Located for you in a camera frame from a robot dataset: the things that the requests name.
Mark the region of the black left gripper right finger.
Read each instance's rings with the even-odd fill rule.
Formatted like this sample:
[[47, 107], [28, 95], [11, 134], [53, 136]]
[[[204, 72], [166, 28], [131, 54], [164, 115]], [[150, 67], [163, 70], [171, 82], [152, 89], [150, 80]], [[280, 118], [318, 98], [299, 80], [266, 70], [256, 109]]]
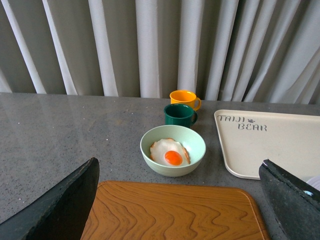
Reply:
[[320, 238], [320, 191], [269, 159], [258, 170], [264, 196], [290, 240]]

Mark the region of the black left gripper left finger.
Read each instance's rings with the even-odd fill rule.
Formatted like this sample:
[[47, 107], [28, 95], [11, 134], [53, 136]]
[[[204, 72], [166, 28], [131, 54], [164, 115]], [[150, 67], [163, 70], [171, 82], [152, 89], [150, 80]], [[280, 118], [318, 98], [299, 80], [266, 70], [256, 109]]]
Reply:
[[96, 197], [99, 161], [92, 157], [30, 205], [2, 222], [2, 240], [79, 240]]

